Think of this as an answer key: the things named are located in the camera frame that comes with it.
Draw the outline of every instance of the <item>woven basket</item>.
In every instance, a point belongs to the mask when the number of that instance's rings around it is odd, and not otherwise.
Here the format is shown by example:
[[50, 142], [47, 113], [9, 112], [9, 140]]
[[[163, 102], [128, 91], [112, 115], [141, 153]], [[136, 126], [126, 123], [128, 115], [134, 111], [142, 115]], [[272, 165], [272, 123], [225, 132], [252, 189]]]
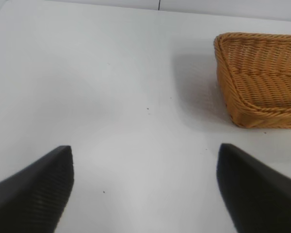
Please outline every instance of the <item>woven basket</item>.
[[214, 47], [232, 121], [243, 128], [291, 129], [291, 35], [225, 33]]

